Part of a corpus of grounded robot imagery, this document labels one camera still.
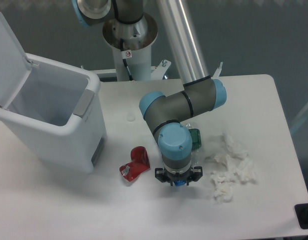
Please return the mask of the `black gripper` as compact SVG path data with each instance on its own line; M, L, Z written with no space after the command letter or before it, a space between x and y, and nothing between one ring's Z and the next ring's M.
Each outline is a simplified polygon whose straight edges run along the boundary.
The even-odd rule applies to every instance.
M169 183L173 186L173 182L185 182L188 186L191 182L197 182L203 176L203 168L201 166L191 167L184 173L171 173L165 168L155 168L155 178L161 183Z

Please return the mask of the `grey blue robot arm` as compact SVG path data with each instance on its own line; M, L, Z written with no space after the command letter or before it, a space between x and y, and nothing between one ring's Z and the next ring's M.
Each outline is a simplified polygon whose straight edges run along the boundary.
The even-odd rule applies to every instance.
M151 46L158 27L144 11L143 1L74 0L72 5L82 25L103 24L102 34L112 48L118 81L153 77ZM186 1L160 0L157 5L183 90L170 96L150 92L140 100L139 108L162 155L163 167L155 169L155 178L170 185L188 185L198 181L203 170L192 165L192 138L182 122L222 106L227 93L220 80L209 76Z

